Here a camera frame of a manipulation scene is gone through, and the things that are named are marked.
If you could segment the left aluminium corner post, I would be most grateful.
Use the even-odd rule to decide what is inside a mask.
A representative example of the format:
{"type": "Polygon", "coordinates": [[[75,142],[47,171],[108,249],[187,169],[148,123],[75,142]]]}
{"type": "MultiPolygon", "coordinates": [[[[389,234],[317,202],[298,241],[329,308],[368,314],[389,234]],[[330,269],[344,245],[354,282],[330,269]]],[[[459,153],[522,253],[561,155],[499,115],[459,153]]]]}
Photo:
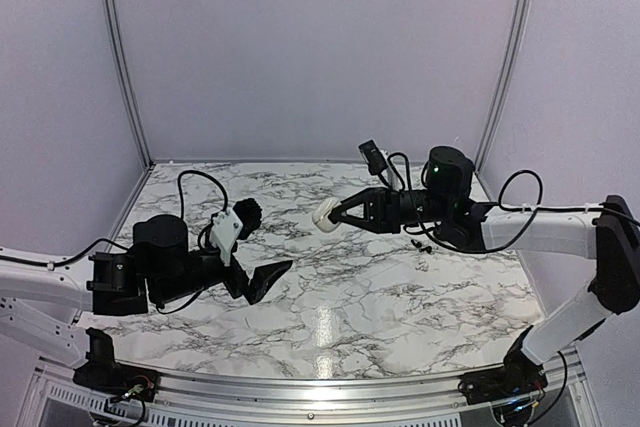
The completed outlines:
{"type": "Polygon", "coordinates": [[[113,56],[115,74],[120,88],[126,117],[140,163],[145,170],[150,170],[154,166],[154,163],[148,146],[147,137],[144,132],[136,93],[127,62],[121,25],[119,22],[117,1],[102,0],[102,4],[105,15],[107,37],[113,56]]]}

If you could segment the right aluminium corner post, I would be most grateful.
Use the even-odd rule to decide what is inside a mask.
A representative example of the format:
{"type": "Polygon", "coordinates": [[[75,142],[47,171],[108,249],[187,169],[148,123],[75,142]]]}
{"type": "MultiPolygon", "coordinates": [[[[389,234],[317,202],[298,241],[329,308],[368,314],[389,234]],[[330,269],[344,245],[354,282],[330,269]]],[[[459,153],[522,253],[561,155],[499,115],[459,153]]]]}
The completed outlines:
{"type": "Polygon", "coordinates": [[[524,38],[530,11],[530,2],[531,0],[515,0],[497,84],[492,95],[490,108],[475,155],[474,164],[477,173],[481,173],[485,167],[498,131],[499,122],[506,105],[511,80],[524,38]]]}

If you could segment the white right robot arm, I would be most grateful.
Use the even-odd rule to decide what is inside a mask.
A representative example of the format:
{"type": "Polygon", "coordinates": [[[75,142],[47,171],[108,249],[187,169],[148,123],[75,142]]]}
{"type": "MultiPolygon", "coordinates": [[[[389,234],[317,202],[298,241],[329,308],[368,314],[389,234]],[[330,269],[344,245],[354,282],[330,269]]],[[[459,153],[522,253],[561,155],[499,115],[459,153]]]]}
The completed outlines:
{"type": "Polygon", "coordinates": [[[417,227],[434,244],[459,254],[515,250],[595,261],[595,277],[522,333],[505,355],[495,385],[515,395],[556,352],[638,305],[639,222],[617,195],[576,207],[549,207],[540,200],[520,206],[477,202],[470,197],[473,172],[473,162],[461,151],[437,146],[423,167],[421,188],[405,174],[398,184],[386,180],[344,200],[330,198],[312,219],[323,232],[341,224],[376,234],[417,227]]]}

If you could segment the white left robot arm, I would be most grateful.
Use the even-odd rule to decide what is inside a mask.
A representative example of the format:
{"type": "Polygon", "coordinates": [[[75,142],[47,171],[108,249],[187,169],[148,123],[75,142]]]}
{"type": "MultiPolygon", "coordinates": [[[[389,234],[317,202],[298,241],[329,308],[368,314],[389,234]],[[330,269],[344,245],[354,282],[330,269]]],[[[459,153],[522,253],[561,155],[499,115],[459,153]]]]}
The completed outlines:
{"type": "Polygon", "coordinates": [[[72,368],[106,392],[125,385],[112,338],[100,329],[81,329],[33,307],[33,302],[71,307],[79,313],[126,317],[155,308],[174,314],[218,285],[254,305],[291,268],[289,260],[259,266],[247,274],[235,257],[237,244],[259,227],[227,210],[213,219],[210,246],[192,250],[188,228],[175,215],[157,215],[133,228],[123,252],[88,248],[57,262],[4,255],[1,258],[1,330],[72,368]]]}

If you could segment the aluminium corner post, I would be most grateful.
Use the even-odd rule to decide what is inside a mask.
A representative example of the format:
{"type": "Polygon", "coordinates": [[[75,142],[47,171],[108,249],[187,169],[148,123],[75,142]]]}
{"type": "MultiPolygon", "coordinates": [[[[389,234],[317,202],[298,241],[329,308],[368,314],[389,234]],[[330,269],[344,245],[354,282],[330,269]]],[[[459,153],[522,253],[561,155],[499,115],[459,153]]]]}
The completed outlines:
{"type": "Polygon", "coordinates": [[[492,95],[490,108],[475,155],[474,164],[477,173],[481,173],[485,167],[498,131],[499,122],[506,105],[511,80],[524,38],[530,11],[530,2],[531,0],[515,0],[497,84],[492,95]]]}
{"type": "Polygon", "coordinates": [[[154,163],[148,146],[147,137],[144,132],[136,93],[127,62],[121,25],[119,22],[117,1],[102,0],[102,4],[105,15],[107,37],[113,56],[115,74],[120,88],[126,117],[140,163],[145,170],[150,170],[154,166],[154,163]]]}

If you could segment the white oval charging case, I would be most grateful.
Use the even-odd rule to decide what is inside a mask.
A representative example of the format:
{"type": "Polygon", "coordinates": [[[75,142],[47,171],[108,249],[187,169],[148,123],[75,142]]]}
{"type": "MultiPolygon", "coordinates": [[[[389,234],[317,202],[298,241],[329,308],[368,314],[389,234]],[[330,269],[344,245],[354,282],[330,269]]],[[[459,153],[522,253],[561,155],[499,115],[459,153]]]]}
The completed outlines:
{"type": "Polygon", "coordinates": [[[336,197],[330,197],[323,200],[312,213],[312,223],[323,233],[331,233],[337,229],[338,224],[330,220],[330,214],[334,208],[341,205],[336,197]]]}

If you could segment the aluminium front rail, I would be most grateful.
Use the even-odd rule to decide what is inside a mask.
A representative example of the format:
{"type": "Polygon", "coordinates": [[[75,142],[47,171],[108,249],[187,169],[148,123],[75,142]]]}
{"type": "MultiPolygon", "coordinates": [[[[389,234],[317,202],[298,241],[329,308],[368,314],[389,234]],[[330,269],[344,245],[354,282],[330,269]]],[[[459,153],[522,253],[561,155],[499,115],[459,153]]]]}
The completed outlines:
{"type": "Polygon", "coordinates": [[[153,399],[112,404],[73,382],[72,370],[37,361],[19,426],[599,426],[573,350],[544,368],[548,384],[515,398],[470,404],[462,372],[367,380],[244,378],[157,371],[153,399]]]}

